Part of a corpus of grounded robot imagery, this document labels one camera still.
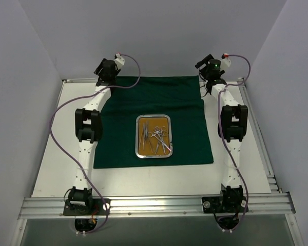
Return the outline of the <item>dark green surgical cloth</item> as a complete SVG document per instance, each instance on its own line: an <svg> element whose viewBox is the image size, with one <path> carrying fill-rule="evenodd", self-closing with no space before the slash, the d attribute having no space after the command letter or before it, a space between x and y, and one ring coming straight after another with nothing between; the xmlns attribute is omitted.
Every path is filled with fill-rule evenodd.
<svg viewBox="0 0 308 246"><path fill-rule="evenodd" d="M136 118L166 114L171 120L173 153L168 158L136 156ZM95 169L212 164L204 102L198 76L142 77L131 89L115 89L101 111L103 136Z"/></svg>

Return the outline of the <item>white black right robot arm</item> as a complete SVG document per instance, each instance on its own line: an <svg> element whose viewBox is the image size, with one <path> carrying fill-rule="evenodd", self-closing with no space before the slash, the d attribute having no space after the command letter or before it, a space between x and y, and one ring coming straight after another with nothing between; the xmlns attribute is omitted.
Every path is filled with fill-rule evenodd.
<svg viewBox="0 0 308 246"><path fill-rule="evenodd" d="M248 107L242 105L229 92L222 75L231 65L228 54L215 59L211 54L196 63L200 77L205 82L206 92L217 100L218 135L225 148L222 186L238 189L242 186L239 174L241 145L247 133Z"/></svg>

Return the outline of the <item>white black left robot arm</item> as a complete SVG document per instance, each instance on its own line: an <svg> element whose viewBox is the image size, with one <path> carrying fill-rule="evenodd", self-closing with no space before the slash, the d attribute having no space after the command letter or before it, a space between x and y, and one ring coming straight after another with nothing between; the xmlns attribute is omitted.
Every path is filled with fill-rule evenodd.
<svg viewBox="0 0 308 246"><path fill-rule="evenodd" d="M115 60L103 59L94 72L99 77L95 85L95 91L99 94L75 111L75 134L79 141L78 162L82 165L81 168L77 167L73 184L77 190L91 189L85 177L91 176L95 149L103 135L100 111L111 97L111 89L105 87L116 84L119 71Z"/></svg>

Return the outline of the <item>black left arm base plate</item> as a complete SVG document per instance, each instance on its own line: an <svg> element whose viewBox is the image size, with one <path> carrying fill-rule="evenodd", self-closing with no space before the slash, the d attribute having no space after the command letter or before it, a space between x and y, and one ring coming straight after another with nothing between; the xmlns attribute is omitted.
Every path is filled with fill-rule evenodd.
<svg viewBox="0 0 308 246"><path fill-rule="evenodd" d="M107 215L110 212L109 198L94 198L91 189L79 190L72 187L67 190L64 198L64 216Z"/></svg>

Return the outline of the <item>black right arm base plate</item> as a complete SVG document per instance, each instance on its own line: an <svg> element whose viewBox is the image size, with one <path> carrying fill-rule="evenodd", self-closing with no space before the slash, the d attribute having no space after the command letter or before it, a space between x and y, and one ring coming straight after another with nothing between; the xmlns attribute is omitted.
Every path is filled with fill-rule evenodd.
<svg viewBox="0 0 308 246"><path fill-rule="evenodd" d="M219 195L204 196L201 199L203 212L206 214L248 212L242 186L237 188L222 187Z"/></svg>

